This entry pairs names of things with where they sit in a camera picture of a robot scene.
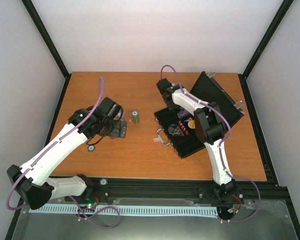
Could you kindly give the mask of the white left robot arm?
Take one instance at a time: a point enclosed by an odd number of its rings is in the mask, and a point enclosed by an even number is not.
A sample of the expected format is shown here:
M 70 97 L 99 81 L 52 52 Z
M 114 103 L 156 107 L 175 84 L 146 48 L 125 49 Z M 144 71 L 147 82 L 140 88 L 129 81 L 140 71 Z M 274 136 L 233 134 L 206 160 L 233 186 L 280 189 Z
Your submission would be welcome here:
M 124 138 L 127 122 L 122 119 L 124 109 L 106 97 L 99 105 L 81 108 L 73 113 L 59 134 L 36 156 L 21 166 L 11 165 L 7 175 L 16 191 L 30 209 L 36 210 L 52 199 L 68 196 L 89 201 L 94 184 L 84 174 L 51 178 L 55 168 L 77 147 L 87 144 L 95 136 Z

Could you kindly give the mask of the white dealer button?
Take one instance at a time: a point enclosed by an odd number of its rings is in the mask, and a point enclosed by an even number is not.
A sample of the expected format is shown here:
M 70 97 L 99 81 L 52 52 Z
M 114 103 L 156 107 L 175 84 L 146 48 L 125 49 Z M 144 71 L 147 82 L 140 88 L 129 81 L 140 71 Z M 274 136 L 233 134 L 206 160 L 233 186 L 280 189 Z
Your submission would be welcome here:
M 191 129 L 195 129 L 195 121 L 194 120 L 189 120 L 188 121 L 188 127 Z

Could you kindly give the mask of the black poker set case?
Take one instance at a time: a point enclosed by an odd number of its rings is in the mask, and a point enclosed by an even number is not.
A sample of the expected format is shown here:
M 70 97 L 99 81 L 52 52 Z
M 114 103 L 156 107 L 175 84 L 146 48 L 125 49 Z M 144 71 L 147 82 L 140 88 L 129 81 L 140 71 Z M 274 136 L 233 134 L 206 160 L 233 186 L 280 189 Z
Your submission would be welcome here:
M 194 106 L 180 97 L 173 101 L 173 97 L 182 91 L 179 85 L 173 85 L 167 78 L 159 80 L 156 86 L 167 107 L 155 112 L 154 116 L 169 144 L 182 159 L 204 149 L 206 143 L 215 145 L 245 115 L 215 79 L 204 71 L 189 91 L 197 98 Z

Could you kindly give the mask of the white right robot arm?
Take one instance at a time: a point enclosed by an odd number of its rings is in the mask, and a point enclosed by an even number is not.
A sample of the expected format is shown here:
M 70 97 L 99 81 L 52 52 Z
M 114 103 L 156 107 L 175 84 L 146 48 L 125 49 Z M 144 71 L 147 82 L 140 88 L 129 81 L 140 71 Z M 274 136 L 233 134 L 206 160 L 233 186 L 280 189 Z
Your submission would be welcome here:
M 156 84 L 169 108 L 180 106 L 193 115 L 195 134 L 207 149 L 212 166 L 213 181 L 221 191 L 235 188 L 235 178 L 230 170 L 226 150 L 225 132 L 232 134 L 231 126 L 215 102 L 207 102 L 192 95 L 181 84 L 173 85 L 166 78 Z

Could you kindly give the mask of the green 20 chip stack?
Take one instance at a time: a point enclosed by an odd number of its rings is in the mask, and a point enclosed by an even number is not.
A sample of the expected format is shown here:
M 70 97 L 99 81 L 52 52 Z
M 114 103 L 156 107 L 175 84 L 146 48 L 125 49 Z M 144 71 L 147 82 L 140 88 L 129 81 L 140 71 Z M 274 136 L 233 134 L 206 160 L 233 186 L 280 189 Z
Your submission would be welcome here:
M 137 110 L 134 110 L 131 112 L 131 119 L 132 119 L 132 122 L 135 124 L 140 122 L 140 115 Z

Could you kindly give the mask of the triangular all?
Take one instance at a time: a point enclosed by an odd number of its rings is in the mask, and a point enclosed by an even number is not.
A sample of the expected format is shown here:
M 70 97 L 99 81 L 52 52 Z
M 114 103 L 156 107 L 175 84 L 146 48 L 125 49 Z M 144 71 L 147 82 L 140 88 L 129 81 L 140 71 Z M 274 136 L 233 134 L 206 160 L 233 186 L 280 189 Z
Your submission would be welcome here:
M 185 137 L 190 133 L 184 125 L 172 124 L 168 127 L 168 132 L 172 137 Z

